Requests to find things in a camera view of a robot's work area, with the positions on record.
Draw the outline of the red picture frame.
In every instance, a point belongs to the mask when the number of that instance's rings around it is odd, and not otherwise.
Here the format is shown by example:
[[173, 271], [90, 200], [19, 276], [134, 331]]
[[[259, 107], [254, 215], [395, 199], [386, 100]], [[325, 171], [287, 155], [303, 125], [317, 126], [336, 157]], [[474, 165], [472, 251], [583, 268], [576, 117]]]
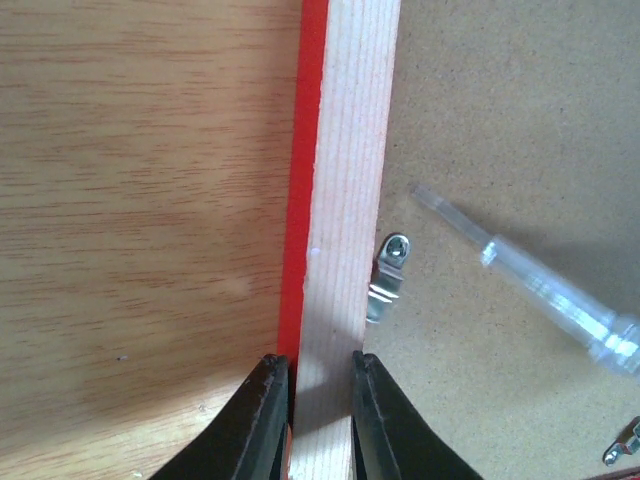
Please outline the red picture frame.
[[637, 313], [638, 3], [403, 3], [376, 234], [412, 252], [364, 345], [483, 477], [610, 476], [602, 455], [638, 415], [638, 384], [484, 269], [416, 183]]

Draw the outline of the small clear-handled screwdriver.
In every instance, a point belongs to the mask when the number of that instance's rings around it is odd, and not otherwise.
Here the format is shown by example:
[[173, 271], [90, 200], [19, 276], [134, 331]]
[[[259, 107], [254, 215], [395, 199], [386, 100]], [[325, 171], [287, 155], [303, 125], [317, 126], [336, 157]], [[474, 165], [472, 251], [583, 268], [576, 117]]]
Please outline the small clear-handled screwdriver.
[[501, 273], [559, 328], [579, 342], [592, 360], [639, 378], [639, 319], [609, 308], [501, 235], [484, 230], [428, 187], [412, 196], [475, 244], [482, 265]]

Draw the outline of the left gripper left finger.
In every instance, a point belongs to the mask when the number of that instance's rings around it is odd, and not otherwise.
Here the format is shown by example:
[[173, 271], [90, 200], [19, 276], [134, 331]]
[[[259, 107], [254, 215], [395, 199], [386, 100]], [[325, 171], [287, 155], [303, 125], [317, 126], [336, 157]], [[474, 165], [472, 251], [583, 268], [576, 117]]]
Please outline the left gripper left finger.
[[260, 359], [213, 421], [155, 479], [284, 479], [289, 419], [287, 358]]

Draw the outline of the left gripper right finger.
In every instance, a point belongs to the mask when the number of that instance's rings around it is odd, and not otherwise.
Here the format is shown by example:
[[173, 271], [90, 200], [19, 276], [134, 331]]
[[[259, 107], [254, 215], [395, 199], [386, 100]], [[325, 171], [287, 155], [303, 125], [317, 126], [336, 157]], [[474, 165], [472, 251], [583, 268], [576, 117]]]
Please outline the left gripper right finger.
[[429, 427], [381, 360], [352, 355], [355, 479], [479, 479]]

